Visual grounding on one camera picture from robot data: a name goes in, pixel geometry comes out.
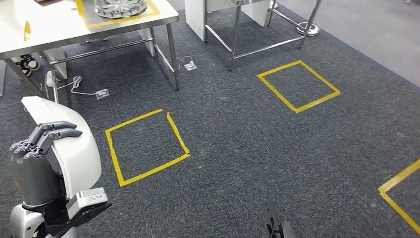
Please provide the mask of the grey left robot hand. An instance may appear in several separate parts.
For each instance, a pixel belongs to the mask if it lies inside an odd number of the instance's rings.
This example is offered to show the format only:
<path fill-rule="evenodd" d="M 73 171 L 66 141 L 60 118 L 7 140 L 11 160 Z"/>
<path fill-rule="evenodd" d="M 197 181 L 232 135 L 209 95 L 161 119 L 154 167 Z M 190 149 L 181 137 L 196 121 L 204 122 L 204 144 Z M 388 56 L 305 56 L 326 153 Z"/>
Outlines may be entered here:
<path fill-rule="evenodd" d="M 40 123 L 27 139 L 10 146 L 9 166 L 25 209 L 40 211 L 42 207 L 64 198 L 63 177 L 52 168 L 46 155 L 55 140 L 79 137 L 82 132 L 76 127 L 68 121 Z"/>

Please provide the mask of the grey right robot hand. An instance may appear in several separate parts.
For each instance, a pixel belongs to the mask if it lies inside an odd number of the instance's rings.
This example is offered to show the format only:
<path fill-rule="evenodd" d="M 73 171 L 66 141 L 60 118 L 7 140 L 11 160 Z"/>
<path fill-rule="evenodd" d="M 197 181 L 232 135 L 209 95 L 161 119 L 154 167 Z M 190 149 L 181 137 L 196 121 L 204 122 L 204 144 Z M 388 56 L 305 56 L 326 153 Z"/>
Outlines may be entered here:
<path fill-rule="evenodd" d="M 283 221 L 281 223 L 282 227 L 282 238 L 297 238 L 296 233 L 289 221 Z"/>

